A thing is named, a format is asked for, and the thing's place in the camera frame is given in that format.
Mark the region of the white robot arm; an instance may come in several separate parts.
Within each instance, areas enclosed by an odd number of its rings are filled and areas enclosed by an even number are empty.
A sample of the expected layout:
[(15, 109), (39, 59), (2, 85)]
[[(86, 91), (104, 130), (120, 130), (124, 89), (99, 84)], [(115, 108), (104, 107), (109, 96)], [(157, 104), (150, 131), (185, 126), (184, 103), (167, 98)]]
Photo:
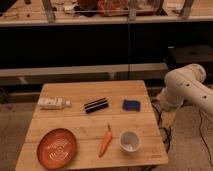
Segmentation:
[(169, 71), (164, 77), (165, 87), (158, 94), (161, 108), (172, 111), (187, 100), (213, 124), (213, 89), (203, 84), (205, 79), (205, 69), (196, 63)]

